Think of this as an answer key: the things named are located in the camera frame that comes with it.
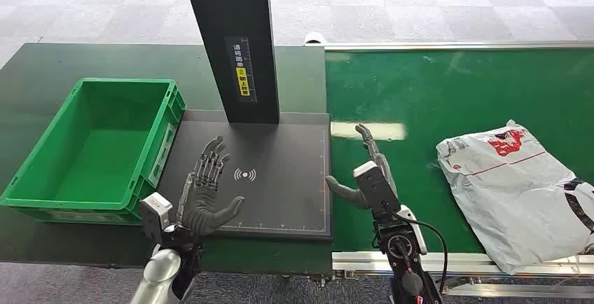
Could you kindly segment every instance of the wireless signal icon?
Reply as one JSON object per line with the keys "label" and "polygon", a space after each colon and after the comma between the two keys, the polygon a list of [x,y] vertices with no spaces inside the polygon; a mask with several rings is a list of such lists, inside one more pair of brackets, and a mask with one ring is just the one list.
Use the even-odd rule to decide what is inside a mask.
{"label": "wireless signal icon", "polygon": [[235,180],[240,180],[242,178],[245,179],[249,179],[250,181],[254,181],[256,180],[256,170],[250,170],[248,172],[243,172],[240,169],[235,170],[235,173],[233,173],[233,178]]}

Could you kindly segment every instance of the black pillar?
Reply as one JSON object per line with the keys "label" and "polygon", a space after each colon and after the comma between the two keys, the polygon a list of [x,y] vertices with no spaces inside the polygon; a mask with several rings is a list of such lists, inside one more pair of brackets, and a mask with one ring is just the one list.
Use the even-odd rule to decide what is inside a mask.
{"label": "black pillar", "polygon": [[190,0],[229,123],[279,121],[269,0]]}

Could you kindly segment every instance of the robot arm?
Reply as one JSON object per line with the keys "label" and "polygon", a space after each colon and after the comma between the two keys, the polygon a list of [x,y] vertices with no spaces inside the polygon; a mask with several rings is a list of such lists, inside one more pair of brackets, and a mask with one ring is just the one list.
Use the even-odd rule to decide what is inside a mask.
{"label": "robot arm", "polygon": [[[429,273],[422,269],[420,262],[420,255],[427,254],[427,247],[419,225],[432,230],[435,228],[417,221],[414,213],[407,206],[400,204],[386,157],[379,152],[377,144],[365,126],[359,124],[355,129],[362,135],[364,148],[370,156],[367,163],[353,171],[359,189],[341,185],[331,176],[326,177],[328,187],[355,207],[371,209],[375,239],[378,243],[374,247],[386,254],[394,273],[391,280],[394,303],[441,304],[447,257],[440,291],[437,290]],[[445,241],[442,240],[442,243],[447,256]]]}
{"label": "robot arm", "polygon": [[140,202],[144,232],[157,246],[130,304],[183,303],[200,272],[201,238],[239,214],[243,197],[215,209],[218,180],[229,160],[228,154],[221,155],[224,148],[220,136],[205,146],[188,173],[174,221],[170,220],[173,206],[159,193]]}

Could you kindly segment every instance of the white plastic bag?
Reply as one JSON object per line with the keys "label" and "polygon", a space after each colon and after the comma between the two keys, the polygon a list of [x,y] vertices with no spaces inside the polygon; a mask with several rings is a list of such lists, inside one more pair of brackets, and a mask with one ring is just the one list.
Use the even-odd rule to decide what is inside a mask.
{"label": "white plastic bag", "polygon": [[594,187],[523,126],[510,120],[446,139],[437,153],[458,206],[504,272],[573,256],[594,242]]}

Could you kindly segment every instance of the green storage bin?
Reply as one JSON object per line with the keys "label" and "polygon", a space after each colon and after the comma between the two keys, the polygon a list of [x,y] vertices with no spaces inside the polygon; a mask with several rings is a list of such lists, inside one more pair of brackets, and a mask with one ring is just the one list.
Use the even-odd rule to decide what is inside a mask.
{"label": "green storage bin", "polygon": [[0,198],[40,221],[139,225],[186,105],[173,80],[83,78]]}

